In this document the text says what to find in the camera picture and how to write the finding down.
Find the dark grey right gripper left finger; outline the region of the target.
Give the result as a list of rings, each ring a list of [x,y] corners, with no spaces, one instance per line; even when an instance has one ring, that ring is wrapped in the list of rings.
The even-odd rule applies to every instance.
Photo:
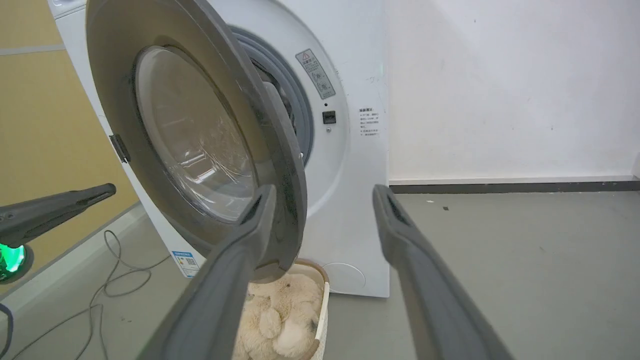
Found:
[[[233,356],[249,282],[265,254],[277,190],[259,187],[249,208],[190,281],[146,346],[140,360],[229,360]]]

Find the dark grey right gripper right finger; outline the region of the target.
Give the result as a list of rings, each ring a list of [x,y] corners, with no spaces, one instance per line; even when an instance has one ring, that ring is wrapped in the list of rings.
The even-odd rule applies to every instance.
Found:
[[[419,360],[511,360],[498,333],[390,187],[372,190],[384,259],[398,274]]]

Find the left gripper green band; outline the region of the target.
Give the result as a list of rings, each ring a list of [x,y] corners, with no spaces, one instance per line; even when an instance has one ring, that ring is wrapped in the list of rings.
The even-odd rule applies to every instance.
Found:
[[[0,208],[0,283],[23,278],[34,264],[30,241],[114,196],[112,183],[51,194]]]

